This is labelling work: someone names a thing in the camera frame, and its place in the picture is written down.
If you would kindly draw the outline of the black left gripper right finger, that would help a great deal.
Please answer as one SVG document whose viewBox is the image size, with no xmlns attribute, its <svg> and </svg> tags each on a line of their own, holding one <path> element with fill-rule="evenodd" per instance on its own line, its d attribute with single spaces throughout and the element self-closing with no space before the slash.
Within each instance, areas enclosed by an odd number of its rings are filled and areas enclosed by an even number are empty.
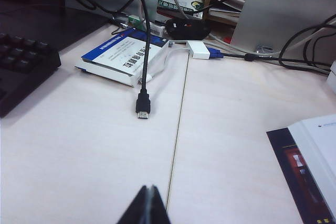
<svg viewBox="0 0 336 224">
<path fill-rule="evenodd" d="M 149 189 L 149 202 L 147 206 L 147 223 L 170 224 L 165 205 L 156 186 Z"/>
</svg>

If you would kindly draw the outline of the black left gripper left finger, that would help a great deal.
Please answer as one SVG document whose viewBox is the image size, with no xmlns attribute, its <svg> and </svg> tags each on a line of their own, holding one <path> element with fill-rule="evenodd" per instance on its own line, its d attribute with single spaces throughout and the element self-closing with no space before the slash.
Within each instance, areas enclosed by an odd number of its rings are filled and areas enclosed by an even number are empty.
<svg viewBox="0 0 336 224">
<path fill-rule="evenodd" d="M 142 186 L 134 199 L 131 201 L 117 224 L 120 223 L 143 223 L 148 188 Z"/>
</svg>

